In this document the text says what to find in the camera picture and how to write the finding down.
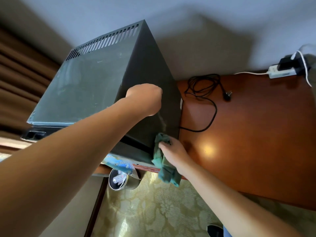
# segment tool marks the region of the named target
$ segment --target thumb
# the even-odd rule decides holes
[[[168,145],[167,143],[164,143],[164,142],[159,142],[158,146],[160,149],[168,149],[168,146],[170,146],[170,145]]]

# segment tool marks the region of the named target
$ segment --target white wall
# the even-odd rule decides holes
[[[72,201],[44,230],[40,237],[83,237],[102,180],[103,177],[91,176]]]
[[[177,79],[266,69],[316,42],[316,0],[0,0],[0,23],[62,62],[146,19]]]

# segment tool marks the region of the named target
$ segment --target person's right arm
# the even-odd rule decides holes
[[[177,139],[171,137],[171,145],[161,142],[159,147],[167,160],[191,182],[233,237],[301,236],[281,219],[196,164]]]

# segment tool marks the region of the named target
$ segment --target patterned carpet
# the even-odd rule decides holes
[[[247,197],[304,236],[316,235],[315,211]],[[92,237],[207,237],[210,223],[222,225],[190,182],[181,180],[176,188],[161,182],[158,174],[146,172],[135,190],[106,189]]]

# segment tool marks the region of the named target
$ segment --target appliance top panel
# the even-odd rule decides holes
[[[111,106],[120,89],[141,24],[142,21],[130,25],[129,32],[128,27],[113,31],[113,38],[105,34],[74,48],[27,122],[66,127]]]

